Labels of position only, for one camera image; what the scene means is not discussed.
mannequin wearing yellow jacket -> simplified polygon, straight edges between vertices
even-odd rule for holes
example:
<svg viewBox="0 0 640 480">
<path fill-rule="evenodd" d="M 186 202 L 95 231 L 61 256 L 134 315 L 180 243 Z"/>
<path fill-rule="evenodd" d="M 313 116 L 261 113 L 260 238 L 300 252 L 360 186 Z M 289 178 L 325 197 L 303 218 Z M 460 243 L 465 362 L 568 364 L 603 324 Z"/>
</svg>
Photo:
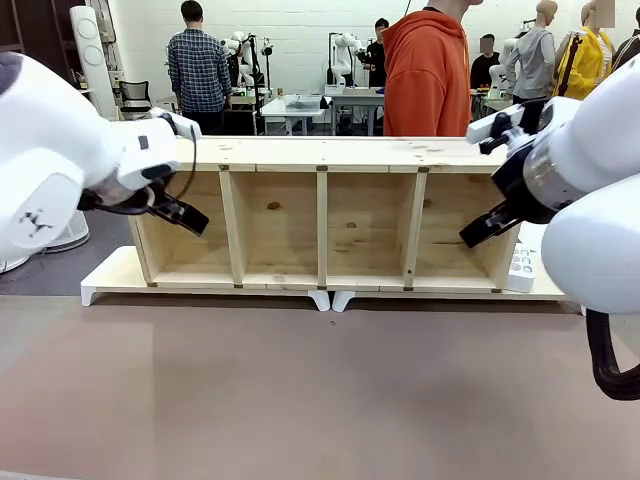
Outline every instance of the mannequin wearing yellow jacket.
<svg viewBox="0 0 640 480">
<path fill-rule="evenodd" d="M 577 100 L 584 100 L 596 86 L 611 74 L 612 62 L 609 60 L 603 75 L 602 70 L 605 66 L 605 55 L 598 40 L 598 35 L 611 52 L 611 56 L 615 53 L 613 44 L 607 34 L 595 27 L 596 12 L 594 7 L 595 2 L 590 2 L 583 8 L 582 20 L 585 26 L 582 27 L 582 31 L 585 32 L 586 35 L 581 37 L 582 43 L 578 47 L 573 61 L 571 73 L 569 74 L 569 85 L 565 94 L 566 97 Z M 558 86 L 556 86 L 554 95 L 558 94 L 558 88 L 564 78 L 564 72 L 569 60 L 570 45 L 571 40 L 569 41 L 569 45 L 562 57 L 560 68 L 558 69 Z"/>
</svg>

black office chair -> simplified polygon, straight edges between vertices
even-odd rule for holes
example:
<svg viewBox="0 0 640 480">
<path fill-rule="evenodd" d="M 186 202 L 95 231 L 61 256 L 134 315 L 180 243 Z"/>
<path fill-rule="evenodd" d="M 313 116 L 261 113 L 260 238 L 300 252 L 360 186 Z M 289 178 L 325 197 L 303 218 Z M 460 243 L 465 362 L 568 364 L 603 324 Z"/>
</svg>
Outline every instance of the black office chair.
<svg viewBox="0 0 640 480">
<path fill-rule="evenodd" d="M 151 110 L 149 98 L 149 82 L 120 82 L 122 108 L 120 111 L 128 119 L 144 117 Z"/>
</svg>

yellow jacket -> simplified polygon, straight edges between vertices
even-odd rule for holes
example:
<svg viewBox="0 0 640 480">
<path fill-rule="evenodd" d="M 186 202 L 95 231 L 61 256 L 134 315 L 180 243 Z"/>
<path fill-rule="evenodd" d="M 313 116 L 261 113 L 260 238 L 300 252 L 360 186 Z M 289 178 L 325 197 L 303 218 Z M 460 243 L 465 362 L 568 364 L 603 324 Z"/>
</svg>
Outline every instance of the yellow jacket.
<svg viewBox="0 0 640 480">
<path fill-rule="evenodd" d="M 577 100 L 584 100 L 594 88 L 596 88 L 595 79 L 601 75 L 602 64 L 604 63 L 604 54 L 600 48 L 600 42 L 598 37 L 588 27 L 582 27 L 582 31 L 586 32 L 586 36 L 582 37 L 582 43 L 578 47 L 576 57 L 571 67 L 571 73 L 569 74 L 569 85 L 565 97 L 575 98 Z M 613 55 L 613 44 L 606 33 L 600 31 L 602 39 L 611 50 Z M 558 85 L 553 93 L 558 95 L 558 88 L 564 78 L 564 72 L 567 68 L 569 61 L 569 49 L 571 47 L 571 40 L 567 45 L 567 49 L 562 57 L 562 63 L 558 69 Z M 611 63 L 607 67 L 605 78 L 611 74 Z"/>
</svg>

orange hoodie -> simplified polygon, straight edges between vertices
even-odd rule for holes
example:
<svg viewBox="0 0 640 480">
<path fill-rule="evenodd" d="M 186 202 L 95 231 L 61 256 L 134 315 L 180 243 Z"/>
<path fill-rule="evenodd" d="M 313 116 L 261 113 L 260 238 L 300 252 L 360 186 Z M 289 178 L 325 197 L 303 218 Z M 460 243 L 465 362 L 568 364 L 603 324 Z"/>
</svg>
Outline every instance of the orange hoodie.
<svg viewBox="0 0 640 480">
<path fill-rule="evenodd" d="M 465 136 L 471 97 L 462 25 L 439 12 L 415 12 L 385 31 L 384 49 L 384 134 Z"/>
</svg>

black hair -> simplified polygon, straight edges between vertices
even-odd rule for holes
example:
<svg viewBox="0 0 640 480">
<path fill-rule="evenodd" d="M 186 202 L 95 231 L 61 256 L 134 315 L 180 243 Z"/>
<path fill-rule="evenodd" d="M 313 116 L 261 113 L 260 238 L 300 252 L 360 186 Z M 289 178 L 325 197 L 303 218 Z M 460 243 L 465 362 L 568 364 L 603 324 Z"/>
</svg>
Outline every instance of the black hair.
<svg viewBox="0 0 640 480">
<path fill-rule="evenodd" d="M 375 28 L 378 27 L 384 27 L 384 28 L 389 28 L 389 20 L 387 20 L 386 18 L 381 18 L 376 22 L 376 26 Z"/>
<path fill-rule="evenodd" d="M 195 0 L 187 0 L 180 7 L 183 18 L 187 22 L 199 22 L 202 20 L 202 7 Z"/>
</svg>

